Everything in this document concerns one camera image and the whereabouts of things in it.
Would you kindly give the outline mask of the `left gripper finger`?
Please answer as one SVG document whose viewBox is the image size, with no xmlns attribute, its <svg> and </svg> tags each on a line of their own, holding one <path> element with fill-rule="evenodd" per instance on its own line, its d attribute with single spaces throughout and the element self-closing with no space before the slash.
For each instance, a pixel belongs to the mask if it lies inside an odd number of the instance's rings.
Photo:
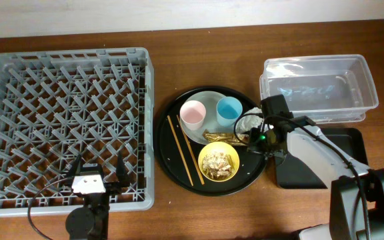
<svg viewBox="0 0 384 240">
<path fill-rule="evenodd" d="M 64 183 L 65 186 L 68 186 L 68 187 L 72 186 L 73 179 L 74 179 L 75 175 L 77 174 L 77 170 L 78 170 L 80 162 L 81 162 L 81 156 L 78 155 L 76 157 L 76 159 L 73 161 L 71 168 L 68 170 L 68 172 L 66 174 L 67 180 Z"/>
<path fill-rule="evenodd" d="M 116 166 L 116 176 L 118 179 L 118 184 L 120 187 L 128 187 L 129 186 L 129 176 L 128 171 L 125 168 L 125 163 L 123 161 L 123 157 L 121 152 L 118 152 L 117 155 L 117 166 Z"/>
</svg>

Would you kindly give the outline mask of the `silver white wrapper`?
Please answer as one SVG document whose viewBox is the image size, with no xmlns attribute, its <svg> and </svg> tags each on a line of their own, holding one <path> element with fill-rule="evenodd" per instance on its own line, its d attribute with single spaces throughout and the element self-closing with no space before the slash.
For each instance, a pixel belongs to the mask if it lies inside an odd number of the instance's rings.
<svg viewBox="0 0 384 240">
<path fill-rule="evenodd" d="M 260 128 L 263 124 L 264 118 L 259 117 L 262 114 L 262 110 L 258 107 L 254 107 L 246 112 L 247 116 L 238 120 L 236 125 L 236 133 L 245 133 L 250 131 L 253 127 Z"/>
</svg>

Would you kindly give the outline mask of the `blue plastic cup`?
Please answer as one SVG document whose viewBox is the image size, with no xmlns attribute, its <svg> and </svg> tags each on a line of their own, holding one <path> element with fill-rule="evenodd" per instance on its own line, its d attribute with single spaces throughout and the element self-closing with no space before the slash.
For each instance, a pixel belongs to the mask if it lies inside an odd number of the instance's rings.
<svg viewBox="0 0 384 240">
<path fill-rule="evenodd" d="M 241 116 L 243 106 L 240 100 L 234 97 L 224 97 L 220 99 L 216 106 L 217 122 L 224 127 L 234 124 Z"/>
</svg>

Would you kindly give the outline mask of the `gold foil snack wrapper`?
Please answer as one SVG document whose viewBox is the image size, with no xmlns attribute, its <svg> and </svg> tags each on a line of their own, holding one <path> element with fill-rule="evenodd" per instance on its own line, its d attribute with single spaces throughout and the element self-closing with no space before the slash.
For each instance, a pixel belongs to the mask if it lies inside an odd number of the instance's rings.
<svg viewBox="0 0 384 240">
<path fill-rule="evenodd" d="M 203 132 L 203 137 L 210 143 L 223 142 L 231 146 L 246 146 L 249 141 L 248 134 L 210 133 L 208 130 Z"/>
</svg>

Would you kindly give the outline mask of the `yellow bowl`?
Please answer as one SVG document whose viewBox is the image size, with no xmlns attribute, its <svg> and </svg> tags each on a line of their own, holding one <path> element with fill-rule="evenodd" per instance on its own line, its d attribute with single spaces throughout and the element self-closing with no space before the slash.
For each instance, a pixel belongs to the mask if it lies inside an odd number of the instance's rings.
<svg viewBox="0 0 384 240">
<path fill-rule="evenodd" d="M 239 170 L 239 154 L 234 147 L 223 142 L 209 143 L 199 153 L 198 167 L 210 181 L 224 182 Z"/>
</svg>

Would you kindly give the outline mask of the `food scraps pile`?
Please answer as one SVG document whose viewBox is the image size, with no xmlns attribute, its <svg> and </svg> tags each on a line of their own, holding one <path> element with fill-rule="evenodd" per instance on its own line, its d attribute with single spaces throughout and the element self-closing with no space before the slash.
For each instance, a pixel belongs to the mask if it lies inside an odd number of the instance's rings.
<svg viewBox="0 0 384 240">
<path fill-rule="evenodd" d="M 229 178 L 235 170 L 231 156 L 222 152 L 208 153 L 204 156 L 201 166 L 204 174 L 215 181 Z"/>
</svg>

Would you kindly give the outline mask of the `pink plastic cup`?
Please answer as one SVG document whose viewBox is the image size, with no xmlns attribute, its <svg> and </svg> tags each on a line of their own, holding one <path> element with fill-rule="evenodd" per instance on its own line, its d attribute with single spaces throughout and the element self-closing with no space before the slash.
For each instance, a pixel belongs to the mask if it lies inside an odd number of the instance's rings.
<svg viewBox="0 0 384 240">
<path fill-rule="evenodd" d="M 186 127 L 192 131 L 198 130 L 203 125 L 206 117 L 206 108 L 200 101 L 186 101 L 180 108 L 180 118 Z"/>
</svg>

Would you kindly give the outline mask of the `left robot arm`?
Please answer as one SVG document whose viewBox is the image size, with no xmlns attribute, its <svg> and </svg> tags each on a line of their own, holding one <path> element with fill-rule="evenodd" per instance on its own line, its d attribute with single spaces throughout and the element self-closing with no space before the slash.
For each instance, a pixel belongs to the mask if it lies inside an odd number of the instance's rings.
<svg viewBox="0 0 384 240">
<path fill-rule="evenodd" d="M 70 239 L 107 239 L 110 197 L 129 186 L 129 177 L 122 157 L 117 157 L 117 180 L 104 182 L 103 167 L 98 163 L 82 163 L 78 155 L 67 177 L 72 192 L 83 199 L 83 206 L 74 209 L 65 221 Z"/>
</svg>

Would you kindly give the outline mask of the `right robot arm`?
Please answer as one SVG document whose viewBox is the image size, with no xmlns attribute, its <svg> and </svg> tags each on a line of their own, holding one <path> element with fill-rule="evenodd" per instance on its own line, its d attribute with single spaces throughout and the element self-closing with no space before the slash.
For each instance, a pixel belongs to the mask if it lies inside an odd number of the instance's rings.
<svg viewBox="0 0 384 240">
<path fill-rule="evenodd" d="M 287 153 L 302 161 L 330 190 L 329 222 L 300 230 L 298 239 L 384 239 L 384 168 L 354 159 L 305 117 L 272 116 L 270 129 L 252 128 L 248 147 Z"/>
</svg>

